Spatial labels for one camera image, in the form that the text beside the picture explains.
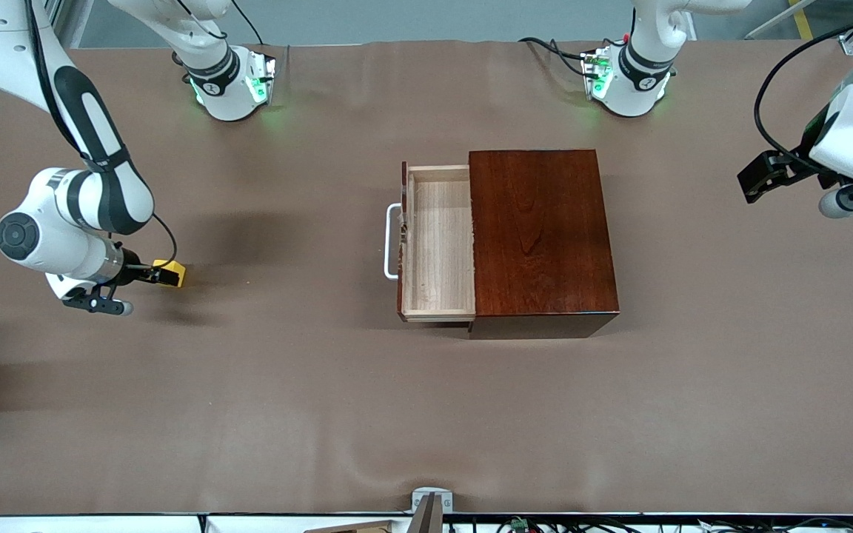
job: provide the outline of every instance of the black joint cap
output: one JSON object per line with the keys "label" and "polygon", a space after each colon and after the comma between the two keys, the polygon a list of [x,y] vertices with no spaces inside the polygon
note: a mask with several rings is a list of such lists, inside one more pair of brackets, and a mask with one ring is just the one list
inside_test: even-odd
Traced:
{"label": "black joint cap", "polygon": [[0,250],[6,257],[21,261],[38,246],[38,224],[23,212],[13,212],[0,221]]}

